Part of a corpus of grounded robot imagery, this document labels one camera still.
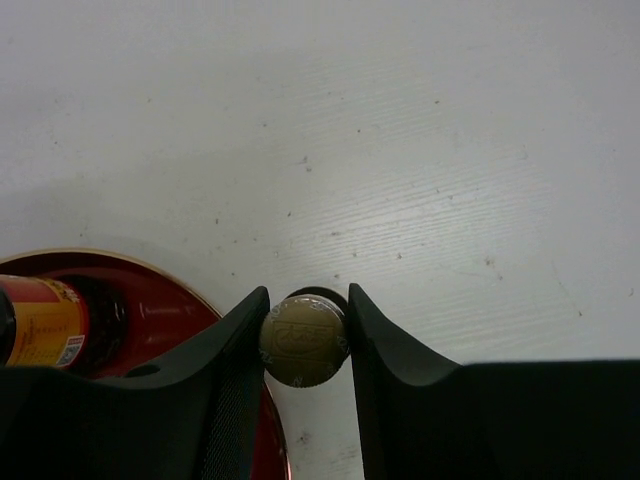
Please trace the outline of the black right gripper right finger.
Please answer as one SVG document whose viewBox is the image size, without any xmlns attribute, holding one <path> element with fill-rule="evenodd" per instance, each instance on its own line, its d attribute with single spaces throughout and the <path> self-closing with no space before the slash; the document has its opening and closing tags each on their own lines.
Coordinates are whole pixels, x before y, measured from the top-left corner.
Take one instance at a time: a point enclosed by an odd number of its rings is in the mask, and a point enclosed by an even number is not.
<svg viewBox="0 0 640 480">
<path fill-rule="evenodd" d="M 635 360 L 462 365 L 349 288 L 348 340 L 369 479 L 635 479 Z"/>
</svg>

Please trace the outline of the red cap sauce jar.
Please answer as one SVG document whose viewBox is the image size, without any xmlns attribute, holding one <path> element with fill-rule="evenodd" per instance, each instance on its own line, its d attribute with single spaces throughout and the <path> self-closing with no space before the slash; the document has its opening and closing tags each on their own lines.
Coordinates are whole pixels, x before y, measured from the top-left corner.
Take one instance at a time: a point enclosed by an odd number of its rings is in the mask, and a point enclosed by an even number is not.
<svg viewBox="0 0 640 480">
<path fill-rule="evenodd" d="M 123 345 L 123 296 L 82 275 L 1 276 L 1 365 L 44 366 L 89 376 Z"/>
</svg>

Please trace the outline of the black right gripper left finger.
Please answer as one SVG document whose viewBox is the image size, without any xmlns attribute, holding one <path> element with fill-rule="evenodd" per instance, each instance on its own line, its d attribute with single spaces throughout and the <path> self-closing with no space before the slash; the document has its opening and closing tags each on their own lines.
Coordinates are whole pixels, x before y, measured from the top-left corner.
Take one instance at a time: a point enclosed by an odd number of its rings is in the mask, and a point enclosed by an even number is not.
<svg viewBox="0 0 640 480">
<path fill-rule="evenodd" d="M 246 479 L 263 388 L 259 287 L 212 326 L 122 376 L 1 372 L 5 479 Z"/>
</svg>

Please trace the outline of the yellow label oil bottle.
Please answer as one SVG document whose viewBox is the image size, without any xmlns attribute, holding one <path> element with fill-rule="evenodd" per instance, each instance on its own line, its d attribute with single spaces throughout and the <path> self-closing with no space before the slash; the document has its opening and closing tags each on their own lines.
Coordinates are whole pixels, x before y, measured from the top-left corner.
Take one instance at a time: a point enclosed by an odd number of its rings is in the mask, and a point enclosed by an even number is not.
<svg viewBox="0 0 640 480">
<path fill-rule="evenodd" d="M 349 356 L 347 300 L 326 287 L 296 290 L 273 306 L 259 336 L 266 371 L 292 388 L 330 380 Z"/>
</svg>

